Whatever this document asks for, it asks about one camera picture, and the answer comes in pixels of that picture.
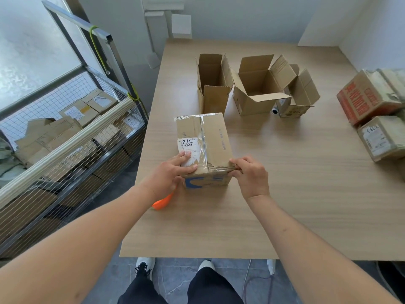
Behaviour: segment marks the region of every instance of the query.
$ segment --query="table surface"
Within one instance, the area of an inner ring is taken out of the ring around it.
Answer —
[[[299,119],[241,117],[230,96],[225,123],[235,157],[250,153],[269,172],[272,197],[289,214],[353,260],[405,260],[405,184],[392,163],[375,164],[336,98],[356,74],[337,47],[169,40],[140,157],[139,183],[177,150],[175,116],[198,114],[195,57],[283,54],[306,67],[321,95]],[[275,259],[266,233],[229,186],[176,191],[148,210],[125,237],[121,256]]]

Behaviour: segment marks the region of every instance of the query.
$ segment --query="red printed box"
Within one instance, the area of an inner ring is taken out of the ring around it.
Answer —
[[[361,70],[338,94],[343,111],[353,126],[378,115],[405,107],[405,71]]]

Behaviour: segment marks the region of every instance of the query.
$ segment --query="white sticker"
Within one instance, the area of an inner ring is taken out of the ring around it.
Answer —
[[[133,116],[127,116],[124,118],[124,123],[126,123],[132,129],[135,129],[139,126],[139,122]]]
[[[65,111],[65,114],[76,120],[79,120],[82,117],[84,117],[84,114],[80,112],[77,107],[71,107],[70,109],[67,109]]]
[[[365,127],[362,131],[363,138],[369,146],[373,156],[379,156],[391,150],[390,141],[377,125]]]
[[[188,161],[186,163],[183,163],[181,166],[193,165],[195,161],[200,162],[201,147],[198,144],[198,138],[178,138],[177,146],[179,148],[179,152],[182,150],[191,152],[190,159],[188,159]]]
[[[101,96],[94,97],[94,101],[103,108],[108,107],[111,103],[111,100]]]

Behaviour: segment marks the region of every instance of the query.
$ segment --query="shoe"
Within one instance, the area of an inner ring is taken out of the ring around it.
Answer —
[[[209,268],[211,268],[212,270],[215,271],[214,264],[212,263],[211,260],[207,260],[207,259],[204,260],[204,261],[200,264],[200,266],[198,267],[198,270],[200,271],[202,268],[205,268],[205,267],[209,267]]]
[[[136,260],[135,274],[136,277],[144,276],[152,280],[152,271],[155,266],[156,258],[138,257]]]

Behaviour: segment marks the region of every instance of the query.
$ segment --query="left hand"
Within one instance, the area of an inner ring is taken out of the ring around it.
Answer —
[[[152,192],[154,196],[153,203],[164,199],[167,195],[172,193],[176,186],[184,181],[181,175],[194,172],[198,165],[192,165],[189,167],[181,167],[182,163],[185,163],[190,159],[191,152],[185,152],[182,150],[177,156],[160,163],[155,170],[139,184],[140,187]]]

